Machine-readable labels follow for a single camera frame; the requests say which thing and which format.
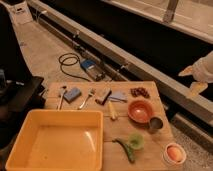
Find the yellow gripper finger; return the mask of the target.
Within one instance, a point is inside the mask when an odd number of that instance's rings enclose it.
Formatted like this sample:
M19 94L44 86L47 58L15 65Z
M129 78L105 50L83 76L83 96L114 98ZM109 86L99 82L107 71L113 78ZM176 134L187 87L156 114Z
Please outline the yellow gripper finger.
M190 85L190 91L187 97L193 98L199 95L200 93L202 93L207 88L208 88L208 84L205 82L192 82Z
M184 77L184 76L189 76L191 75L193 72L193 67L192 66L187 66L185 69L183 69L180 73L179 76L180 77Z

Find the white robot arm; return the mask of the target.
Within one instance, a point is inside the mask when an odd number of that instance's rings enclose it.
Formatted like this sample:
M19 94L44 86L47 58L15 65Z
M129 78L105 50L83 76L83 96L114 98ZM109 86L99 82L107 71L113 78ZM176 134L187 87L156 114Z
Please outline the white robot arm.
M193 98L206 90L208 85L213 83L213 50L180 71L179 76L192 76L194 78L187 98Z

